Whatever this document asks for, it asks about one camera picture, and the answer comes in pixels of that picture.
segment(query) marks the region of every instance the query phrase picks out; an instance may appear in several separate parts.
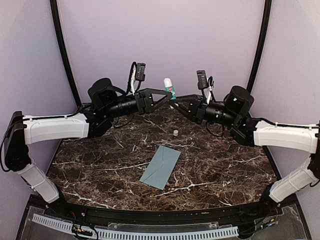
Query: bottle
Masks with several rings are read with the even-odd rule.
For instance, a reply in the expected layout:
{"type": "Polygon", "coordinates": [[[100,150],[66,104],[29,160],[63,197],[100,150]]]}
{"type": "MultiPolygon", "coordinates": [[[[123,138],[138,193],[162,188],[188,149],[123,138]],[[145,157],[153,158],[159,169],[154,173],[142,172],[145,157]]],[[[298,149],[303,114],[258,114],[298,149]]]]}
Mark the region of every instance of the bottle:
{"type": "Polygon", "coordinates": [[[175,88],[174,88],[174,86],[173,86],[173,84],[172,84],[172,82],[171,82],[171,79],[166,77],[166,78],[163,80],[163,82],[164,82],[165,90],[166,90],[167,92],[172,93],[172,98],[171,98],[171,99],[176,99],[175,88]]]}

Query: white cap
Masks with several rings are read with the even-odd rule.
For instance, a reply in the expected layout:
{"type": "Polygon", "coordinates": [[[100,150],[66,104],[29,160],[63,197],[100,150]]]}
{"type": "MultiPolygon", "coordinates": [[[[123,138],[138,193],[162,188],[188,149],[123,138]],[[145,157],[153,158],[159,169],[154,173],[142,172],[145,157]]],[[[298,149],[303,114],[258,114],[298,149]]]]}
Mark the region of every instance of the white cap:
{"type": "Polygon", "coordinates": [[[165,78],[164,80],[163,80],[163,82],[164,82],[164,87],[166,87],[166,88],[169,88],[169,87],[171,87],[172,86],[172,82],[171,82],[171,79],[170,78],[165,78]]]}

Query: brown marble surface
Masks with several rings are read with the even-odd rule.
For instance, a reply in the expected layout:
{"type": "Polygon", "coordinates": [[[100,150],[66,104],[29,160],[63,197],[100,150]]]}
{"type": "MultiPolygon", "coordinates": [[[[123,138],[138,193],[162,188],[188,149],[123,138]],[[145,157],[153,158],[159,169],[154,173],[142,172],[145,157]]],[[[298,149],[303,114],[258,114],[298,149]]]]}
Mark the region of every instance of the brown marble surface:
{"type": "MultiPolygon", "coordinates": [[[[122,117],[118,125],[131,117],[122,117]]],[[[220,126],[212,126],[217,134],[220,126]]],[[[70,203],[141,211],[219,208],[259,200],[276,180],[261,147],[210,135],[168,105],[103,137],[67,139],[48,172],[70,203]],[[174,130],[179,130],[177,137],[174,130]],[[159,146],[181,155],[164,190],[139,181],[159,146]]]]}

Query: robotic arm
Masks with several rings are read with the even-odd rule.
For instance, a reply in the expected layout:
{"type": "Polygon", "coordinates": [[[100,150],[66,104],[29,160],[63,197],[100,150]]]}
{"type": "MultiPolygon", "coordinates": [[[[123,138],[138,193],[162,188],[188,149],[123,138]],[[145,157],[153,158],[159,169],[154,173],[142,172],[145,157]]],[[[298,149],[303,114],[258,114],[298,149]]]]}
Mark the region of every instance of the robotic arm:
{"type": "Polygon", "coordinates": [[[264,118],[252,118],[249,110],[254,98],[246,89],[233,86],[223,102],[216,102],[214,97],[211,100],[210,78],[207,80],[204,70],[197,71],[197,75],[202,96],[187,95],[170,100],[170,105],[186,118],[197,124],[205,120],[226,126],[233,139],[244,146],[278,146],[311,154],[296,170],[269,185],[260,198],[262,203],[275,206],[289,195],[320,180],[319,124],[280,124],[264,118]]]}
{"type": "Polygon", "coordinates": [[[0,146],[0,153],[4,146],[7,167],[4,168],[0,159],[2,169],[20,175],[47,203],[58,200],[61,193],[29,156],[28,145],[55,139],[101,137],[113,126],[112,121],[116,117],[133,113],[149,114],[158,109],[172,98],[172,94],[150,88],[139,90],[145,80],[145,66],[144,63],[132,64],[127,92],[113,86],[109,78],[96,81],[88,90],[91,103],[74,114],[23,116],[21,111],[16,111],[0,146]],[[153,94],[163,97],[155,101],[153,94]]]}

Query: perforated metal strip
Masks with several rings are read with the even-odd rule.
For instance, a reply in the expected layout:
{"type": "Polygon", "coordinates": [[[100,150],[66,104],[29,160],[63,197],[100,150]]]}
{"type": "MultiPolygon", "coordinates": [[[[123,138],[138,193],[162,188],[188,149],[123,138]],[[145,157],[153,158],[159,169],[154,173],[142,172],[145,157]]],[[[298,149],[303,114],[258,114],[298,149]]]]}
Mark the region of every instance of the perforated metal strip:
{"type": "MultiPolygon", "coordinates": [[[[48,228],[72,234],[72,222],[68,220],[54,219],[46,215],[33,214],[33,222],[48,228]]],[[[82,229],[93,232],[89,227],[83,226],[82,229]]],[[[179,233],[143,233],[143,232],[124,232],[112,231],[103,228],[95,228],[98,232],[100,240],[216,240],[238,236],[238,227],[227,227],[222,229],[194,231],[194,232],[179,232],[179,233]]],[[[96,239],[96,234],[93,233],[92,239],[96,239]]]]}

